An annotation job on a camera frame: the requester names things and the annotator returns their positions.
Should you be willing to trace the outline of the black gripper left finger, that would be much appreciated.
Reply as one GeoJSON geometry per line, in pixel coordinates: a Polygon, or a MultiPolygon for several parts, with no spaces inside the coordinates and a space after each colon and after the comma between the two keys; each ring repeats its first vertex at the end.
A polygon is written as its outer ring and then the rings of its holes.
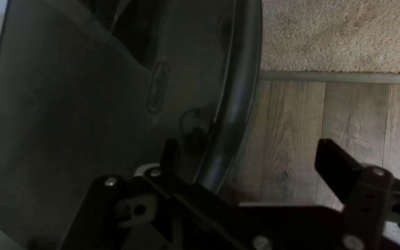
{"type": "Polygon", "coordinates": [[[142,224],[156,230],[167,250],[274,250],[261,222],[176,176],[177,158],[177,141],[169,138],[156,166],[129,180],[94,179],[58,250],[137,250],[131,230],[142,224]]]}

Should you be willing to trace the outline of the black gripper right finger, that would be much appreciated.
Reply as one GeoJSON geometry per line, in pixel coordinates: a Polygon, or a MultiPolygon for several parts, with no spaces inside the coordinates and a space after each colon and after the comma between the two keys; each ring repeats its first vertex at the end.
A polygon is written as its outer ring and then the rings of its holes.
{"type": "Polygon", "coordinates": [[[330,138],[317,141],[315,170],[342,204],[336,250],[400,250],[383,233],[387,222],[400,226],[400,179],[358,162],[330,138]]]}

